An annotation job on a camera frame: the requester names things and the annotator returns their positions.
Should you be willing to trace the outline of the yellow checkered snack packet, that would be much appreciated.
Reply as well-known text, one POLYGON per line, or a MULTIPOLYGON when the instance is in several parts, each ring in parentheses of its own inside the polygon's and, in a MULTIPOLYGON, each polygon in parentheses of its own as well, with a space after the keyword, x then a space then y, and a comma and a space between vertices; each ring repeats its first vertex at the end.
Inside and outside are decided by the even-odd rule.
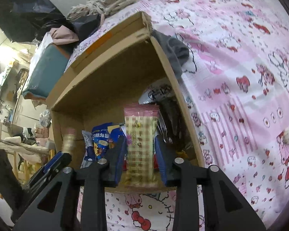
POLYGON ((155 170, 155 131, 159 106, 131 104, 124 108, 127 155, 125 185, 152 188, 157 186, 155 170))

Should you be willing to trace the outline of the white blue snack packet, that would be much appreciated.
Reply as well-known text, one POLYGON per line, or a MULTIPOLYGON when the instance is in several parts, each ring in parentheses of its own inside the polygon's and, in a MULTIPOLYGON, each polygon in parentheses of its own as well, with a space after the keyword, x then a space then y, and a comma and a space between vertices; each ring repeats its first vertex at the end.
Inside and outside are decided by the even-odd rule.
POLYGON ((82 130, 82 135, 83 135, 84 144, 85 144, 85 154, 83 157, 81 168, 86 168, 96 161, 96 156, 95 156, 94 148, 93 148, 92 133, 82 130))

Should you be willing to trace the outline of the blue white snack bag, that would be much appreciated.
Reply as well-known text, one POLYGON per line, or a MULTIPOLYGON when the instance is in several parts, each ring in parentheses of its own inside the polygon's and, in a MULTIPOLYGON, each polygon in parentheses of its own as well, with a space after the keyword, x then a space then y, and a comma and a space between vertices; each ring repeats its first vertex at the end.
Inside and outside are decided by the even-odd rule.
POLYGON ((124 132, 121 128, 121 125, 110 125, 107 127, 109 133, 108 145, 112 149, 115 147, 115 144, 118 142, 120 136, 124 136, 124 132))

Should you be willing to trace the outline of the blue yellow snack bag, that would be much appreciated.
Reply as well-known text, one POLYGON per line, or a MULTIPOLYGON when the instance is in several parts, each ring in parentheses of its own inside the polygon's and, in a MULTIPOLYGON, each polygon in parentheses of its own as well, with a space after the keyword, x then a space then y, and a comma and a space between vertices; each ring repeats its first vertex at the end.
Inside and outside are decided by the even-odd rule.
POLYGON ((107 127, 114 125, 113 123, 104 123, 93 127, 92 138, 93 138, 93 148, 96 156, 96 160, 101 159, 105 153, 110 149, 108 145, 109 133, 107 127))

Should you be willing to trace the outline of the dark brown snack packet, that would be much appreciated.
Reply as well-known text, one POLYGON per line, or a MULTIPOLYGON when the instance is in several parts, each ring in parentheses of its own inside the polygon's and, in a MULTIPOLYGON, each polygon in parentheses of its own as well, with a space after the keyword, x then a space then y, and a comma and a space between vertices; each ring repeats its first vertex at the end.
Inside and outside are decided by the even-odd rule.
POLYGON ((159 80, 149 85, 139 99, 139 104, 159 107, 157 129, 166 144, 181 153, 184 148, 183 117, 174 90, 167 81, 159 80))

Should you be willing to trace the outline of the brown cardboard box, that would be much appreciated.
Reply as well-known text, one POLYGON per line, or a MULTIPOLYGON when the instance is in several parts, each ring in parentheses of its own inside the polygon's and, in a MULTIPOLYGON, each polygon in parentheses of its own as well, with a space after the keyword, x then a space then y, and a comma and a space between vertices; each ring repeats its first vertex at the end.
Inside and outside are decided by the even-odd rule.
POLYGON ((145 89, 162 78, 172 86, 183 120, 192 141, 192 155, 182 164, 175 162, 174 148, 167 145, 169 182, 165 187, 160 172, 157 186, 138 187, 138 192, 160 192, 187 188, 191 172, 203 166, 196 130, 171 64, 152 35, 150 16, 138 12, 96 40, 65 71, 50 92, 46 103, 51 109, 57 149, 67 128, 76 130, 70 166, 81 166, 85 149, 82 130, 103 123, 123 123, 124 107, 136 104, 145 89))

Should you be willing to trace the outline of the grey cloth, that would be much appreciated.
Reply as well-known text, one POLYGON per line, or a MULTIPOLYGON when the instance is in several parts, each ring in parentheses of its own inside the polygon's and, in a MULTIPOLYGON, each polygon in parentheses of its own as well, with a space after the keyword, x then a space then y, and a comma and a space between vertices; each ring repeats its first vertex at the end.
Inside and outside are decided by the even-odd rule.
POLYGON ((153 30, 152 35, 162 47, 176 78, 180 78, 183 73, 182 66, 189 59, 188 47, 180 40, 159 31, 153 30))

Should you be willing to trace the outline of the pink cartoon bed sheet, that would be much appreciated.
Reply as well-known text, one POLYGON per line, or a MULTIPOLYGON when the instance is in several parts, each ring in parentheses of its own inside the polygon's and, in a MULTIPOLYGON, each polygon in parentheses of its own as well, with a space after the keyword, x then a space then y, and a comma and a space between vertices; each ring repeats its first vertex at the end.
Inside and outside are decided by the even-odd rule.
POLYGON ((73 52, 143 11, 183 42, 178 81, 206 165, 232 180, 265 226, 289 218, 289 15, 278 0, 140 0, 105 20, 73 52))

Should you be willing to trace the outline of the teal cushioned chair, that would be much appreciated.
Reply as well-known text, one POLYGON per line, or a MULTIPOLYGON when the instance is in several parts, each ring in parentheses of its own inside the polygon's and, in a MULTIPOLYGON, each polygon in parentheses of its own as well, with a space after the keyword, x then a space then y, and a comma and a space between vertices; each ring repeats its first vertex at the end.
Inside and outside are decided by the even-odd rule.
POLYGON ((31 58, 22 96, 26 100, 45 101, 63 75, 72 51, 72 44, 56 45, 50 33, 46 33, 31 58))

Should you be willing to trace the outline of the black garment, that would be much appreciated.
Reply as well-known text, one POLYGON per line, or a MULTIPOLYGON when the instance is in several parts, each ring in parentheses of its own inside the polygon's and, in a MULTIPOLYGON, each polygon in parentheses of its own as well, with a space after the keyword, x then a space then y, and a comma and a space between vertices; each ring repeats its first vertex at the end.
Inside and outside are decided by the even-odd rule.
POLYGON ((40 41, 46 32, 61 26, 82 41, 98 30, 100 22, 100 15, 69 20, 50 0, 0 0, 0 28, 12 42, 40 41))

